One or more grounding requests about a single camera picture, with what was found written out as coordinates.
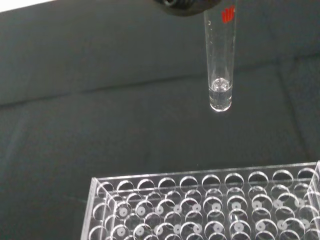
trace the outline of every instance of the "test tube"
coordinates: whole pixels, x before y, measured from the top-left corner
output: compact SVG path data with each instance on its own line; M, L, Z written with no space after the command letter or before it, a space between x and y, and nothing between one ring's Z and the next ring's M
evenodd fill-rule
M232 101L236 2L222 0L204 12L209 99L217 112L228 110Z

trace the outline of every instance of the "test tube bottom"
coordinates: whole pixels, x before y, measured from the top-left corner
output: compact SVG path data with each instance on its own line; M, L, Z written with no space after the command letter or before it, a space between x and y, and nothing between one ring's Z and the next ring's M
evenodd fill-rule
M230 108L232 100L232 85L224 78L217 78L209 86L210 106L217 112Z

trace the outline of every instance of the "black background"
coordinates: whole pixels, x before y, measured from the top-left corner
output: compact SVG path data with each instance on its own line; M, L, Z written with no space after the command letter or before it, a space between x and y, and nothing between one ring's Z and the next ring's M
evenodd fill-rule
M0 13L0 239L80 239L92 177L319 160L319 24L318 0L239 0L217 114L202 14L149 0Z

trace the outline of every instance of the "circular hole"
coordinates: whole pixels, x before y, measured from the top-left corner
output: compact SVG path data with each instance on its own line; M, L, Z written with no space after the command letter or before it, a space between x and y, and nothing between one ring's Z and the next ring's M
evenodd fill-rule
M319 182L319 175L314 169L305 167L298 172L297 178L299 181L310 183L310 180L315 176L316 182Z
M220 232L214 232L209 236L208 240L227 240L227 238Z
M134 188L135 187L131 181L124 180L118 184L116 191L121 197L125 198L134 191Z
M155 190L155 184L150 179L143 179L138 183L137 189L139 194L147 196Z
M255 171L249 175L248 182L251 187L260 186L265 188L269 183L269 179L262 171Z
M140 217L144 218L146 215L153 212L154 206L148 200L139 202L135 207L135 213Z
M246 222L248 221L248 215L244 210L240 208L235 208L229 213L229 221L230 223L233 223L238 220L242 220Z
M280 233L279 239L280 240L300 240L300 237L295 231L287 229Z
M133 235L129 235L124 240L136 240L136 239Z
M185 176L180 181L180 189L182 192L187 193L189 190L198 188L198 182L193 176Z
M241 231L241 232L235 232L234 234L232 234L231 240L250 240L250 237L248 234Z
M211 210L221 210L222 206L222 201L215 196L207 197L203 202L203 210L206 214Z
M208 191L206 191L205 193L205 198L208 198L208 197L216 197L220 200L223 199L224 195L222 194L222 192L217 189L217 188L210 188Z
M278 170L275 171L272 180L275 185L284 185L289 188L294 182L294 176L287 170Z
M221 234L225 235L225 227L218 221L210 221L208 222L204 227L204 235L210 239L210 236L212 234Z
M255 235L255 240L276 240L276 239L271 232L260 231Z
M126 198L126 203L129 204L133 209L136 208L137 204L142 200L142 197L137 193L131 193Z
M95 220L102 220L104 218L104 212L109 209L108 206L102 202L99 203L97 206L94 207L92 211L93 218Z
M129 235L130 235L129 229L123 224L115 226L111 231L111 237L117 240L124 240Z
M317 205L318 204L318 199L320 199L320 192L318 191L313 191L312 188L304 195L303 197L303 203L307 205Z
M307 220L307 222L310 223L312 219L317 216L319 216L319 211L314 206L304 205L299 209L299 217L301 220Z
M161 223L161 217L155 212L150 212L144 217L144 223L154 229Z
M300 182L294 186L293 193L296 195L297 198L304 199L304 196L306 195L308 188L308 184Z
M193 222L195 224L201 225L204 218L199 211L190 211L185 215L186 222Z
M245 184L245 181L244 181L244 178L239 173L234 172L234 173L229 173L225 177L224 183L228 189L234 188L234 187L242 189Z
M320 230L316 228L311 228L305 232L305 240L319 240L320 239Z
M221 210L216 210L216 209L212 209L210 212L208 212L208 214L206 215L206 220L208 222L211 221L216 221L216 222L220 222L220 223L224 223L225 222L225 215Z
M290 209L292 209L294 212L299 208L300 206L300 201L298 200L298 198L293 195L292 193L282 193L278 199L279 201L282 202L282 204L280 206L284 206L284 207L288 207Z
M120 219L116 215L109 215L106 217L104 220L104 228L108 231L111 232L113 229L113 226L121 224Z
M169 234L165 240L181 240L178 234L171 233Z
M200 234L202 232L202 226L192 221L185 222L180 229L181 239L187 239L190 234Z
M175 204L179 204L181 201L181 194L178 191L170 191L165 195L165 198L172 200Z
M286 219L295 218L294 211L287 206L277 208L274 212L274 215L277 221L284 221Z
M242 191L241 188L239 187L231 187L230 189L228 189L228 191L226 192L226 197L227 198L231 198L232 196L237 196L240 195L242 197L245 196L244 191Z
M226 204L229 211L233 209L242 209L245 211L248 208L247 201L242 196L238 195L230 197Z
M123 198L119 194L112 195L108 200L107 200L107 205L108 206L114 206L120 202L123 202Z
M153 206L157 206L162 200L162 197L160 193L153 191L145 197L145 200L151 202Z
M201 202L201 193L198 190L189 190L186 194L185 194L185 198L192 198L194 200L197 201L197 203Z
M151 233L152 233L151 227L145 223L139 224L133 230L133 236L135 237L135 239L144 239L145 237L149 236Z
M209 189L218 189L220 184L220 179L213 174L206 175L202 179L202 187L205 191L208 191Z
M316 216L310 221L310 228L311 229L319 229L320 228L320 216Z
M176 187L176 182L171 177L162 178L158 184L160 193L167 194Z
M250 200L252 200L255 196L257 196L259 194L267 195L267 191L261 186L253 186L248 191L248 195L249 195Z
M105 239L107 231L102 226L95 226L89 232L89 240Z
M286 230L292 230L296 232L300 238L302 238L305 235L305 225L302 223L301 220L297 218L288 218L284 220L282 225L286 226Z
M171 212L175 207L175 203L170 199L163 199L159 202L154 211L161 217L165 217L168 212Z
M115 216L120 220L124 220L131 213L131 209L129 203L126 203L125 201L119 202L116 205Z
M110 193L112 191L114 191L114 186L108 182L108 181L105 181L105 182L102 182L97 188L96 188L96 195L99 197L99 198L105 198L106 195L107 195L107 192Z
M143 240L158 240L156 235L150 234L146 236Z
M251 234L251 228L249 224L243 220L238 220L231 223L229 230L232 236L236 233L245 233L248 236Z
M255 230L257 233L261 231L267 231L271 233L273 236L278 235L278 227L270 219L261 219L260 221L257 221L255 224Z
M191 233L185 240L203 240L203 237L199 233Z
M281 185L281 184L278 184L278 185L274 185L272 188L271 188L271 191L270 191L270 194L271 194L271 197L273 199L278 199L278 197L281 195L281 194L284 194L284 193L290 193L289 189L284 186L284 185Z
M182 222L182 217L178 212L170 211L165 215L164 222L169 223L172 226L180 225Z
M263 207L257 207L256 209L254 209L252 211L251 217L254 223L259 222L263 219L271 219L270 212Z
M128 215L124 220L124 225L129 229L129 231L133 232L134 229L139 225L142 224L142 219L135 213L131 213Z
M264 208L270 212L273 207L273 202L269 196L265 194L259 194L252 199L251 205L253 209Z
M194 206L198 206L198 202L195 199L190 197L183 199L180 203L181 213L185 216L194 209Z

